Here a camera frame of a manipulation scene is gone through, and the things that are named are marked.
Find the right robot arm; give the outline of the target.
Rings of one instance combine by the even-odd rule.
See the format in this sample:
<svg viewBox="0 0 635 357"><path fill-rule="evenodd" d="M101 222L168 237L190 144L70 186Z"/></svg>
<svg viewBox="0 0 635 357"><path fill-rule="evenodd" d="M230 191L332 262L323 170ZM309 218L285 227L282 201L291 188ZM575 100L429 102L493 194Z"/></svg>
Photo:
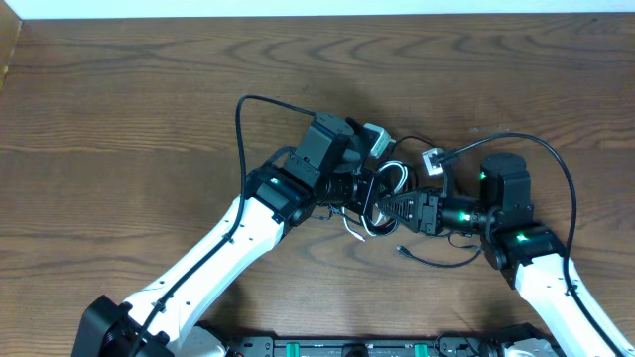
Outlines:
<svg viewBox="0 0 635 357"><path fill-rule="evenodd" d="M480 252L539 315L567 356L631 356L634 347L583 283L571 249L534 218L523 157L499 153L480 165L480 196L448 186L419 188L379 201L379 210L409 230L476 234Z"/></svg>

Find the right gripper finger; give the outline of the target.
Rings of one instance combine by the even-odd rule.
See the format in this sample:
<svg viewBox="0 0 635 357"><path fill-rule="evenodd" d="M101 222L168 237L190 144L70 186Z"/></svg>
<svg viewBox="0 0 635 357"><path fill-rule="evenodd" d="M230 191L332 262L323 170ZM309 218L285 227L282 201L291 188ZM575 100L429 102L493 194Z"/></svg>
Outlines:
<svg viewBox="0 0 635 357"><path fill-rule="evenodd" d="M398 223L405 226L414 233L421 233L421 216L422 207L419 205L405 205L391 208L388 206L380 206L380 211L389 218L395 219Z"/></svg>
<svg viewBox="0 0 635 357"><path fill-rule="evenodd" d="M427 202L427 194L423 190L412 190L405 193L385 197L379 201L380 208L418 207Z"/></svg>

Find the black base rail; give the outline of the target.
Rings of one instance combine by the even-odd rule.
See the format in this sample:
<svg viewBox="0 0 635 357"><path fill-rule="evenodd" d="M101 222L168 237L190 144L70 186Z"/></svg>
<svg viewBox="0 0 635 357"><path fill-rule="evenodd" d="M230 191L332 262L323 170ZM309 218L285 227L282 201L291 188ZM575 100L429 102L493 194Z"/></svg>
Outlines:
<svg viewBox="0 0 635 357"><path fill-rule="evenodd" d="M242 357L558 357L562 348L529 323L478 336L458 331L430 338L221 337L227 356Z"/></svg>

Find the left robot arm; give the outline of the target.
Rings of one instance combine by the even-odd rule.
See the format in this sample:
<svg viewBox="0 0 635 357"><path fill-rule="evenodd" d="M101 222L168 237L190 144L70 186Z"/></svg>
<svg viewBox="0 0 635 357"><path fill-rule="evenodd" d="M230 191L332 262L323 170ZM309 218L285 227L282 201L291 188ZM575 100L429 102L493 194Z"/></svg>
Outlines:
<svg viewBox="0 0 635 357"><path fill-rule="evenodd" d="M81 317L77 356L224 356L228 346L198 321L231 283L318 206L361 203L388 132L317 113L300 144L251 171L230 208L189 252L116 304L99 297Z"/></svg>

